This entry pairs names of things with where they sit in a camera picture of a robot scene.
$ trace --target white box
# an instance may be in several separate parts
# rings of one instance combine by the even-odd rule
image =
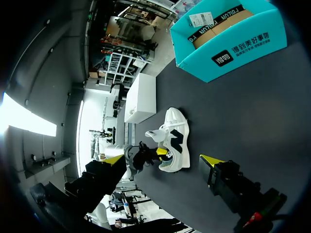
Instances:
[[[156,78],[140,73],[126,96],[124,122],[138,124],[156,114]]]

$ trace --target black n logo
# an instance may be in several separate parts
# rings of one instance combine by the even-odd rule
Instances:
[[[172,130],[171,134],[173,134],[176,137],[171,138],[172,147],[174,147],[179,153],[182,153],[183,149],[180,145],[183,144],[184,136],[177,130]]]

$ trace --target teal cardboard box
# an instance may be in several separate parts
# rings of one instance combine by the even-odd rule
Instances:
[[[214,26],[220,26],[243,10],[252,16],[195,48],[193,43],[213,33],[213,26],[194,27],[189,16],[211,12]],[[171,27],[171,35],[177,66],[205,82],[287,46],[281,14],[266,0],[203,0]]]

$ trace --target white sneaker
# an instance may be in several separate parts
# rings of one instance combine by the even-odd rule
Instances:
[[[189,126],[184,115],[176,108],[169,108],[165,115],[164,124],[154,131],[146,132],[160,148],[168,149],[170,161],[163,161],[159,169],[166,172],[176,172],[190,167],[190,155],[187,147]]]

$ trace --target desk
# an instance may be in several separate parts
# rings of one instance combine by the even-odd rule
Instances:
[[[145,132],[163,124],[169,107],[179,108],[190,127],[191,167],[171,174],[155,164],[135,182],[161,208],[200,232],[229,233],[239,220],[203,181],[200,154],[232,159],[247,178],[261,183],[262,192],[273,187],[286,194],[280,214],[294,208],[309,182],[311,66],[303,45],[292,34],[288,40],[287,48],[210,83],[176,68],[175,60],[156,78],[157,114],[136,125],[136,141],[156,147]]]

